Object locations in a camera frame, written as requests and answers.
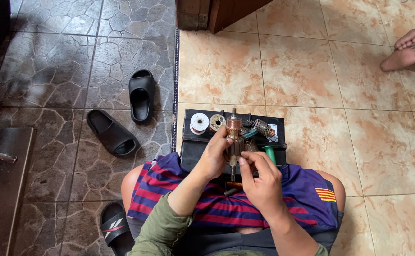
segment hand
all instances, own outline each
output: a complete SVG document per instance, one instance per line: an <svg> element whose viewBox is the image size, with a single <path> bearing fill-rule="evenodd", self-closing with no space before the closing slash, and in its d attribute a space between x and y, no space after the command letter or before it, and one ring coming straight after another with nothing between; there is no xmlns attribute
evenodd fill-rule
<svg viewBox="0 0 415 256"><path fill-rule="evenodd" d="M242 152L241 155L238 161L247 198L268 223L279 218L286 209L282 199L282 173L266 154ZM258 170L258 178L253 177L250 164Z"/></svg>
<svg viewBox="0 0 415 256"><path fill-rule="evenodd" d="M233 143L230 138L225 138L226 135L227 127L223 125L210 139L198 164L193 168L193 171L199 172L207 181L220 176L225 168L223 151Z"/></svg>

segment green sleeve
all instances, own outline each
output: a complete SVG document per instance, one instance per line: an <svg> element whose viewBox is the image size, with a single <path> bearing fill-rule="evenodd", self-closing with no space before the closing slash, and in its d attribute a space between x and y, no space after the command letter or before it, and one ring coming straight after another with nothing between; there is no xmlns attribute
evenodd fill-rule
<svg viewBox="0 0 415 256"><path fill-rule="evenodd" d="M329 256L328 250L321 244L318 244L318 250L313 256Z"/></svg>
<svg viewBox="0 0 415 256"><path fill-rule="evenodd" d="M170 256L172 248L192 224L195 213L180 217L168 204L168 195L160 197L149 217L144 222L135 245L126 256Z"/></svg>

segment sticker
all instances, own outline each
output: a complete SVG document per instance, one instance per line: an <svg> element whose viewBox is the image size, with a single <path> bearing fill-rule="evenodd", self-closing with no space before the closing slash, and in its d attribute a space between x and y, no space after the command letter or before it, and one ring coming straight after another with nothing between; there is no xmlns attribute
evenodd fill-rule
<svg viewBox="0 0 415 256"><path fill-rule="evenodd" d="M269 141L269 142L273 142L273 141L275 141L275 142L277 142L277 125L275 125L275 124L268 124L272 129L274 129L274 131L275 131L275 134L274 134L274 136L272 136L272 137L269 137L269 136L266 136L266 138L267 138L267 140Z"/></svg>

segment knee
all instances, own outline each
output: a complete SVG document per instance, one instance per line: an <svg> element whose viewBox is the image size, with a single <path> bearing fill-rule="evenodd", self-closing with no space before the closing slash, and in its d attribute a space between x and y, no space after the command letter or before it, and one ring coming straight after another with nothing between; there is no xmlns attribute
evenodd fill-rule
<svg viewBox="0 0 415 256"><path fill-rule="evenodd" d="M335 193L335 200L337 202L337 208L339 211L345 210L345 187L343 186L343 183L340 181L340 179L336 178L335 176L326 173L324 171L317 171L321 177L323 177L325 180L329 180L332 183L332 187L334 188Z"/></svg>
<svg viewBox="0 0 415 256"><path fill-rule="evenodd" d="M125 209L128 209L130 207L133 189L135 188L136 181L138 180L138 177L140 176L141 169L143 168L143 165L137 166L134 169L132 169L130 172L127 173L127 175L122 180L122 184L120 186L120 193L122 195L122 201L124 203Z"/></svg>

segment bare foot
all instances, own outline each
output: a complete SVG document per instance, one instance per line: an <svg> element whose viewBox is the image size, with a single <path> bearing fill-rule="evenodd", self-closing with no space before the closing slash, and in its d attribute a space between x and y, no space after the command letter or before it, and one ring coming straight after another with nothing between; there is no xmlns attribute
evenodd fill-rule
<svg viewBox="0 0 415 256"><path fill-rule="evenodd" d="M394 47L403 50L409 46L413 46L413 44L415 44L415 29L408 31L406 35L398 39L397 42L395 42Z"/></svg>
<svg viewBox="0 0 415 256"><path fill-rule="evenodd" d="M399 70L415 64L415 43L403 50L396 50L380 64L384 72Z"/></svg>

